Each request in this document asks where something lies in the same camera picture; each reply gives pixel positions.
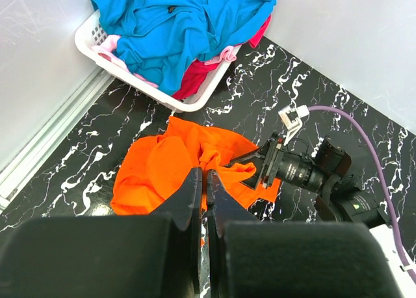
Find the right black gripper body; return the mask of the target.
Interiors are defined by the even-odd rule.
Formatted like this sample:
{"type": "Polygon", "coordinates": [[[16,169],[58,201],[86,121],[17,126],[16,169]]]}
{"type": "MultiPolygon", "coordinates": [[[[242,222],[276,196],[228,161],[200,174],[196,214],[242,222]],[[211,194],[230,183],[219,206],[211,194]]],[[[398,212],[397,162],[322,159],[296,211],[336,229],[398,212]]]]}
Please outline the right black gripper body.
{"type": "Polygon", "coordinates": [[[258,170],[259,181],[264,188],[270,187],[278,179],[311,192],[320,192],[328,180],[327,174],[317,167],[307,153],[290,151],[277,133],[273,133],[260,147],[259,155],[263,160],[258,170]]]}

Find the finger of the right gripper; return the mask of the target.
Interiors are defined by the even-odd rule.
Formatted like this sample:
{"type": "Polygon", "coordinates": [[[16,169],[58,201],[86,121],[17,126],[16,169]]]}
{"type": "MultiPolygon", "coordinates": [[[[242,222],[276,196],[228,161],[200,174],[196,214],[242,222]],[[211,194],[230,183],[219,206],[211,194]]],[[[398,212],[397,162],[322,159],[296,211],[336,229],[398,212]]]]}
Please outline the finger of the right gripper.
{"type": "Polygon", "coordinates": [[[257,175],[253,175],[243,181],[241,181],[240,183],[243,184],[244,186],[252,189],[252,190],[256,190],[258,185],[261,183],[261,177],[257,176],[257,175]]]}
{"type": "Polygon", "coordinates": [[[256,148],[255,150],[249,151],[246,154],[237,156],[230,160],[228,164],[225,165],[225,167],[231,167],[232,165],[236,163],[245,164],[247,162],[261,162],[263,163],[266,159],[268,149],[270,148],[270,144],[272,141],[269,139],[264,145],[256,148]]]}

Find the orange t shirt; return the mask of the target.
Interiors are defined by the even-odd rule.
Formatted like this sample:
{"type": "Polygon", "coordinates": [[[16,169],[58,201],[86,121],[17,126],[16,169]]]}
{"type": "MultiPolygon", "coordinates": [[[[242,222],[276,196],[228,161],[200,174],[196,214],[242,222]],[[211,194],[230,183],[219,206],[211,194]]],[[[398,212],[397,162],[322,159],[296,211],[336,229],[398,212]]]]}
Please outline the orange t shirt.
{"type": "Polygon", "coordinates": [[[267,189],[250,189],[243,181],[257,172],[254,164],[226,166],[256,149],[233,131],[172,116],[164,134],[143,137],[131,145],[116,175],[110,206],[117,215],[149,214],[181,187],[194,167],[204,174],[217,171],[226,191],[244,208],[259,199],[273,202],[280,180],[267,189]]]}

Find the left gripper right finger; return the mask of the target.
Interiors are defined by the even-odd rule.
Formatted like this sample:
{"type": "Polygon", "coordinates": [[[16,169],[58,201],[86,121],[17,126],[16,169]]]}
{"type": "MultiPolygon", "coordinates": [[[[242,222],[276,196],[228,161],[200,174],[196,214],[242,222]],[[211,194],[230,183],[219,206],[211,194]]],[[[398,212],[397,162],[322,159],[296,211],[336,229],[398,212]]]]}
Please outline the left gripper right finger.
{"type": "Polygon", "coordinates": [[[256,222],[257,218],[242,207],[225,189],[219,174],[207,174],[207,227],[211,297],[224,297],[226,291],[226,246],[224,228],[230,221],[256,222]]]}

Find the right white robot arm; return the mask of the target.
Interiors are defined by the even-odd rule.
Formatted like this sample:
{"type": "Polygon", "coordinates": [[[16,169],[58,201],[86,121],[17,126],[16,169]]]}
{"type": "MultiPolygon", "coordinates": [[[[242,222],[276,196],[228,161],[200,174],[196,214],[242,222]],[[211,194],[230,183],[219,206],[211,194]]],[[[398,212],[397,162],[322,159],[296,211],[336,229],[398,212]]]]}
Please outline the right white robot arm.
{"type": "Polygon", "coordinates": [[[343,133],[333,133],[325,136],[316,156],[311,156],[307,151],[291,150],[291,140],[274,133],[264,145],[232,159],[228,166],[254,165],[254,175],[243,181],[250,189],[268,189],[279,180],[317,194],[315,209],[323,221],[362,223],[376,235],[380,231],[390,234],[400,258],[399,264],[391,263],[392,270],[398,277],[407,274],[414,280],[415,264],[404,251],[393,203],[386,197],[387,207],[383,208],[375,195],[360,187],[363,159],[372,155],[376,167],[381,167],[371,142],[363,139],[353,141],[343,133]]]}

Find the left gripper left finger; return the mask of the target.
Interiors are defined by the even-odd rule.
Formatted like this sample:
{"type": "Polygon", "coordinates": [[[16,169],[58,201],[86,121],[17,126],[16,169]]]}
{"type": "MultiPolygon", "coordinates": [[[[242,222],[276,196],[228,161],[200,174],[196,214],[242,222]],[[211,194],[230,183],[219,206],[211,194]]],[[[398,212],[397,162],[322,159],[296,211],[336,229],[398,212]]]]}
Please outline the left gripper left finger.
{"type": "Polygon", "coordinates": [[[179,189],[153,212],[168,220],[163,295],[200,294],[202,170],[192,168],[179,189]]]}

